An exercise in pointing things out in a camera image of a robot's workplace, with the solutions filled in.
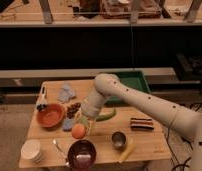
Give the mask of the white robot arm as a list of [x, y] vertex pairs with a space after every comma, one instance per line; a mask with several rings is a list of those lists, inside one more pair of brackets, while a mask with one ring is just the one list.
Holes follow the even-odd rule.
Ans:
[[110, 96], [121, 98], [193, 142], [190, 171], [202, 171], [202, 113], [127, 87], [114, 74], [101, 73], [95, 77], [93, 89], [81, 103], [82, 114], [90, 120], [96, 120]]

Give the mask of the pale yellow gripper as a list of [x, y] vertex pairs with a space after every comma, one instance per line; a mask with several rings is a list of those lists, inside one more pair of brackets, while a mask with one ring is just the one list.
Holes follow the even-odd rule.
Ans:
[[86, 116], [82, 115], [80, 112], [78, 112], [75, 115], [74, 122], [82, 124], [85, 127], [85, 129], [86, 129], [86, 134], [87, 135], [90, 135], [92, 133], [94, 125], [95, 125], [95, 121], [94, 120], [90, 120]]

